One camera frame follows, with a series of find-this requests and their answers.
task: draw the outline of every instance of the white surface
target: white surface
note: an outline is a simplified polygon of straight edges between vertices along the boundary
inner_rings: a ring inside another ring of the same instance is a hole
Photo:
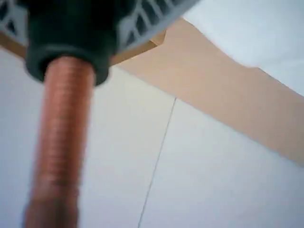
[[[235,61],[304,96],[303,0],[202,0],[184,18]]]
[[[43,85],[0,50],[0,227],[20,227]],[[80,227],[137,228],[174,98],[118,68],[95,90]],[[177,101],[141,228],[304,227],[304,169]]]
[[[20,227],[43,85],[0,50],[0,227]],[[113,67],[95,90],[80,227],[137,227],[174,98]]]
[[[177,101],[141,228],[304,227],[304,169]]]

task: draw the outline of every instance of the black fitting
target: black fitting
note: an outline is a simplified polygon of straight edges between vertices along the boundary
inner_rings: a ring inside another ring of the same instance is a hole
[[[117,18],[109,10],[113,8],[112,1],[23,2],[29,10],[26,66],[33,77],[44,81],[50,61],[73,56],[93,65],[97,85],[107,79],[110,58],[116,49]]]

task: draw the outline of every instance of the thin black line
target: thin black line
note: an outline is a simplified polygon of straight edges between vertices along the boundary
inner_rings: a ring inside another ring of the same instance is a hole
[[[154,170],[153,170],[151,182],[150,182],[150,185],[149,185],[149,188],[148,188],[148,191],[147,191],[146,199],[145,199],[144,204],[143,204],[142,213],[141,213],[141,216],[139,218],[137,228],[140,228],[140,226],[142,224],[143,214],[144,214],[145,209],[146,209],[147,201],[148,201],[148,198],[149,198],[149,195],[150,195],[150,191],[151,191],[151,188],[152,188],[152,185],[153,185],[154,176],[155,176],[155,173],[156,173],[156,170],[157,170],[158,162],[159,162],[160,157],[161,157],[162,148],[163,148],[163,145],[164,145],[164,142],[165,142],[165,138],[166,138],[166,135],[167,135],[167,132],[168,132],[169,124],[171,122],[171,118],[172,118],[172,114],[173,114],[173,109],[175,107],[175,102],[176,102],[176,98],[174,98],[174,102],[173,102],[173,106],[172,106],[172,109],[171,109],[171,112],[170,112],[170,116],[169,116],[169,119],[168,119],[166,131],[165,131],[165,134],[164,134],[162,142],[161,142],[162,144],[161,144],[161,147],[160,147],[160,151],[158,153],[158,157],[157,157],[156,164],[155,164],[155,167],[154,167]]]

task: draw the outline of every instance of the copper tube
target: copper tube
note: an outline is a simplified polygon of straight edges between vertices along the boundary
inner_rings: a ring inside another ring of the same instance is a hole
[[[47,67],[26,228],[77,227],[77,198],[95,73],[74,57]]]

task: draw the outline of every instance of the white wall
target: white wall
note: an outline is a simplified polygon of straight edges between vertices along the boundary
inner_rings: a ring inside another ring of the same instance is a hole
[[[141,228],[302,228],[304,169],[177,101]]]

